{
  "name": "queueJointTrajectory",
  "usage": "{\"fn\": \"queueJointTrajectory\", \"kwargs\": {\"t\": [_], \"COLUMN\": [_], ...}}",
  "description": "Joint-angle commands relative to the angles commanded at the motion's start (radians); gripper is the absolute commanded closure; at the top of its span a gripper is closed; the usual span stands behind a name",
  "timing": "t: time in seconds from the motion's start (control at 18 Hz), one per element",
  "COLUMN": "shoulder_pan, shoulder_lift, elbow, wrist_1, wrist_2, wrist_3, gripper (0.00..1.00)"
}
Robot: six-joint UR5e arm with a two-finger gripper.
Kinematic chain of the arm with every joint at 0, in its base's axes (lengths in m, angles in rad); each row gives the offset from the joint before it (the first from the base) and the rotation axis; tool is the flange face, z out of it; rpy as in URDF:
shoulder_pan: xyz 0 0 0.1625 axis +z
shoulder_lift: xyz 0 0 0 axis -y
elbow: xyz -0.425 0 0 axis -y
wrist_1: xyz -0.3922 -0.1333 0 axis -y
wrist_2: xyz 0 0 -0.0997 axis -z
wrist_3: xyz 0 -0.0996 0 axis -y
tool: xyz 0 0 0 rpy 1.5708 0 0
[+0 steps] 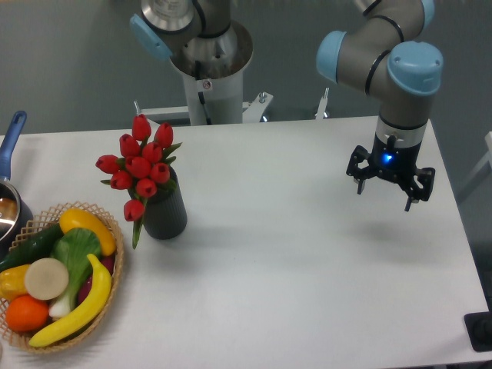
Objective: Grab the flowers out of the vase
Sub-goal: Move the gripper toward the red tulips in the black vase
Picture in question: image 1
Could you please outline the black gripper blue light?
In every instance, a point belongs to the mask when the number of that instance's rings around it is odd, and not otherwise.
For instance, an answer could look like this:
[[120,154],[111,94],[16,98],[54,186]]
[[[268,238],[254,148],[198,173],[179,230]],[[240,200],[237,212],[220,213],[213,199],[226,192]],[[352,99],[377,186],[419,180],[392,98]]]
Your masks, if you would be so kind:
[[416,165],[426,127],[426,123],[417,127],[394,125],[379,116],[372,152],[358,145],[347,165],[346,174],[356,183],[357,193],[362,194],[366,180],[378,177],[400,185],[407,194],[405,211],[413,203],[428,201],[436,171]]

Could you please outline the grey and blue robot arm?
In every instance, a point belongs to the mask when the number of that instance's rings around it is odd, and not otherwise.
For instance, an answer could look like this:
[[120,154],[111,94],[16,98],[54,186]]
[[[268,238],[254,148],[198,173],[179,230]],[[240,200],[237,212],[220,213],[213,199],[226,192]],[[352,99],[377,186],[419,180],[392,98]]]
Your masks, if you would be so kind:
[[354,34],[333,31],[317,50],[320,75],[381,104],[371,150],[358,145],[346,173],[362,192],[366,180],[394,183],[406,208],[428,201],[434,168],[417,158],[444,67],[441,52],[417,37],[434,18],[432,1],[359,1],[364,26]]

